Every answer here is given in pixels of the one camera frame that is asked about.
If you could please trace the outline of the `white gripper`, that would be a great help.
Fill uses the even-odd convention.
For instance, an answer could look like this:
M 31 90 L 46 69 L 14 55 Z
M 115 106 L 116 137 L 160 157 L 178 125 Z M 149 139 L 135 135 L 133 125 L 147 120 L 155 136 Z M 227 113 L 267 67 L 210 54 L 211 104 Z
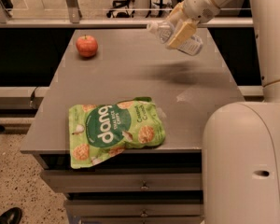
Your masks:
M 184 0 L 178 3 L 166 20 L 171 24 L 178 24 L 184 18 L 184 12 L 190 19 L 200 23 L 212 20 L 220 11 L 227 0 Z M 195 21 L 182 21 L 175 29 L 173 36 L 166 43 L 168 49 L 178 49 L 192 35 L 196 33 L 197 23 Z

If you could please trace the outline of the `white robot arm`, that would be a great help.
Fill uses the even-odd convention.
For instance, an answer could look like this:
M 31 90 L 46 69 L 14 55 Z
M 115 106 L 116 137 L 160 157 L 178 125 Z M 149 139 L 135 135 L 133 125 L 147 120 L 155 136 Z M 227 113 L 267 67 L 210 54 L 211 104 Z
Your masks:
M 232 0 L 183 0 L 173 47 Z M 202 224 L 280 224 L 280 0 L 249 0 L 264 100 L 225 105 L 203 133 Z

